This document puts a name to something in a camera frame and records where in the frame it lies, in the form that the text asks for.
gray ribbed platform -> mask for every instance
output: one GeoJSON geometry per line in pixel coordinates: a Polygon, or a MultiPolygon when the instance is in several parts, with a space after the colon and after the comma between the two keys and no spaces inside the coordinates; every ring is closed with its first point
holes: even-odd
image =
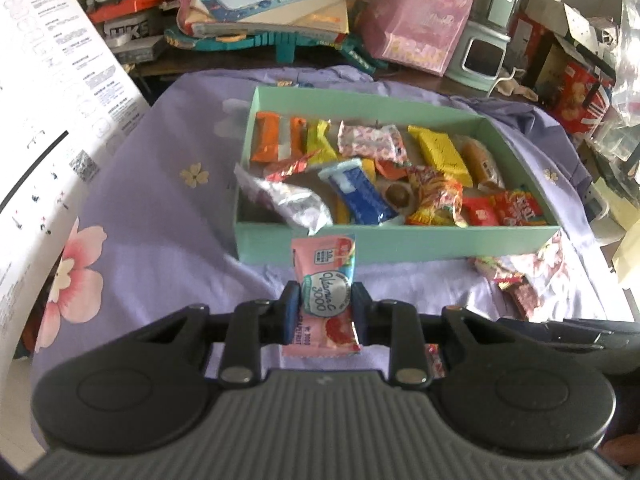
{"type": "Polygon", "coordinates": [[[561,460],[504,458],[466,442],[423,394],[376,372],[274,370],[224,394],[196,430],[148,454],[94,458],[57,450],[33,480],[609,480],[594,452],[561,460]]]}

white paper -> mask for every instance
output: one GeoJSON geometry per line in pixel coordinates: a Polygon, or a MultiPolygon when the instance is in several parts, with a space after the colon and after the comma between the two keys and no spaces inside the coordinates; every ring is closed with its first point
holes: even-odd
{"type": "Polygon", "coordinates": [[[0,30],[1,393],[90,184],[148,105],[76,0],[0,0],[0,30]]]}

pink box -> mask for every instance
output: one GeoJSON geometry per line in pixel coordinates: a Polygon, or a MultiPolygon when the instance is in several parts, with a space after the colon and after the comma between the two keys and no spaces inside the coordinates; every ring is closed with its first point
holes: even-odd
{"type": "Polygon", "coordinates": [[[375,0],[360,33],[373,57],[442,76],[473,0],[375,0]]]}

open cardboard box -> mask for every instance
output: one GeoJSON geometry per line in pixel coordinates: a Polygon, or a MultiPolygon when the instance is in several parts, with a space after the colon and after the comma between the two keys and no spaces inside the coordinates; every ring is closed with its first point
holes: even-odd
{"type": "MultiPolygon", "coordinates": [[[[521,165],[493,125],[476,114],[421,102],[338,90],[259,87],[255,90],[242,149],[240,163],[245,169],[250,167],[255,143],[255,115],[259,111],[310,120],[353,118],[368,123],[415,124],[437,132],[473,137],[494,155],[507,188],[525,187],[532,192],[548,222],[546,226],[467,228],[349,224],[320,230],[318,236],[353,234],[359,263],[425,262],[465,256],[533,253],[559,229],[528,168],[521,165]]],[[[300,176],[299,180],[288,182],[303,184],[304,179],[305,176],[300,176]]],[[[306,237],[303,228],[287,226],[275,213],[249,202],[240,189],[236,195],[234,230],[238,257],[247,264],[288,266],[292,238],[306,237]]]]}

blue snack wrapper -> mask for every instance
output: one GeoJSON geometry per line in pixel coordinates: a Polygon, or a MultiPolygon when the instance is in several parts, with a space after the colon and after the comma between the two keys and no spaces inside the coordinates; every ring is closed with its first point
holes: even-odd
{"type": "Polygon", "coordinates": [[[328,182],[344,200],[356,224],[379,225],[398,216],[362,171],[359,158],[324,168],[318,177],[328,182]]]}

